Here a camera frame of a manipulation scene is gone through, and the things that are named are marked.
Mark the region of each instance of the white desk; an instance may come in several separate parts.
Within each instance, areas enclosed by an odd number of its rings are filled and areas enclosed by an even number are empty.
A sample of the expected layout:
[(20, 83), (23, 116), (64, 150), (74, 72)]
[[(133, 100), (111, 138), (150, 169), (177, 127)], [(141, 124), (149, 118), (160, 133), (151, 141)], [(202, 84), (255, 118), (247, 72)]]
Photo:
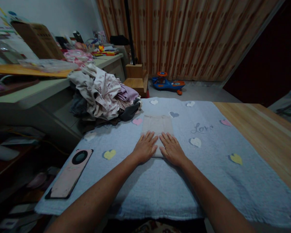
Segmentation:
[[(124, 82), (124, 72), (120, 58), (123, 54), (116, 56), (103, 56), (95, 59), (95, 65), (105, 70), (108, 73), (116, 74)], [(0, 97), (0, 109), (28, 109), (36, 104), (46, 100), (54, 94), (62, 91), (69, 86), (69, 80), (65, 79), (53, 79), (40, 81), (38, 84), (31, 87), (27, 87), (20, 91), (13, 92), (8, 95)]]
[[(123, 54), (95, 59), (95, 65), (125, 80), (121, 63)], [(82, 138), (79, 119), (70, 112), (73, 93), (69, 80), (54, 79), (0, 97), (0, 125), (32, 126), (50, 136), (67, 152)]]

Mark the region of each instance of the dark door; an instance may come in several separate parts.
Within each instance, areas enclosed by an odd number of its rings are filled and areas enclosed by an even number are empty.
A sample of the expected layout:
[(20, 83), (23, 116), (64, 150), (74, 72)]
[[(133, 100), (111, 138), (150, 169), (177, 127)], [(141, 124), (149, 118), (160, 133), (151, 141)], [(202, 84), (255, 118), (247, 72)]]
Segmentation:
[(286, 0), (223, 87), (265, 107), (291, 90), (291, 0)]

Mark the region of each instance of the orange wheel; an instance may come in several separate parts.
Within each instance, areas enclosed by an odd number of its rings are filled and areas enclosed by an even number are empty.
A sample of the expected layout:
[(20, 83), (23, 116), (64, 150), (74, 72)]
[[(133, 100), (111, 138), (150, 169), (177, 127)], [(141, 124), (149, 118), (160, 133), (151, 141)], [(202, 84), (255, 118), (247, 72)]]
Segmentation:
[(160, 71), (157, 73), (158, 76), (161, 76), (161, 77), (166, 77), (167, 76), (167, 73), (166, 72), (163, 72), (163, 71)]

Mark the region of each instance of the gray heart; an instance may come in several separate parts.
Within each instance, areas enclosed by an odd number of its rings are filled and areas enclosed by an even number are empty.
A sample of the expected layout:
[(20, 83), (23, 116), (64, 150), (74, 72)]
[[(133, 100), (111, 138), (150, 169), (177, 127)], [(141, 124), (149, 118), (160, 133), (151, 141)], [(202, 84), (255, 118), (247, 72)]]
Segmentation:
[(172, 116), (172, 118), (175, 118), (175, 117), (178, 117), (179, 116), (178, 113), (174, 113), (174, 112), (170, 112), (169, 114)]

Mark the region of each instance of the cable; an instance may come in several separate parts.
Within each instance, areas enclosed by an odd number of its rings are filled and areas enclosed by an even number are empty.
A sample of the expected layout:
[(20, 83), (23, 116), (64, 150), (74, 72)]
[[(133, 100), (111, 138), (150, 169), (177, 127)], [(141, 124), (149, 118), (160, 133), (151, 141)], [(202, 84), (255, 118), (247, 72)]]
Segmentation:
[(28, 135), (25, 135), (25, 134), (22, 134), (22, 133), (18, 133), (18, 132), (15, 132), (15, 131), (12, 131), (12, 130), (1, 130), (3, 132), (9, 132), (9, 133), (13, 133), (13, 134), (17, 134), (17, 135), (20, 135), (20, 136), (23, 136), (23, 137), (26, 137), (26, 138), (31, 138), (31, 139), (35, 139), (35, 140), (38, 140), (38, 141), (42, 141), (42, 142), (46, 142), (50, 145), (52, 145), (56, 150), (58, 150), (60, 153), (62, 153), (63, 155), (70, 155), (68, 153), (65, 153), (63, 152), (62, 150), (60, 150), (57, 146), (55, 146), (52, 142), (50, 141), (47, 141), (47, 140), (42, 140), (42, 139), (38, 139), (38, 138), (35, 138), (33, 136), (28, 136)]

